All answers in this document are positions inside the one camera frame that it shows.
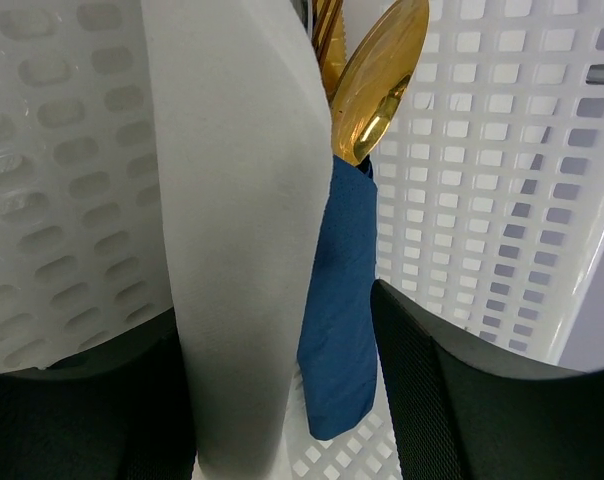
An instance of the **blue napkin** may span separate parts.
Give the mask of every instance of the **blue napkin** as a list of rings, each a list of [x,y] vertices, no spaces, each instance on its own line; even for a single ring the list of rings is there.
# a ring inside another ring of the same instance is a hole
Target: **blue napkin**
[[[338,157],[333,163],[298,347],[309,427],[318,440],[362,420],[377,377],[370,307],[377,188],[368,161],[367,172]]]

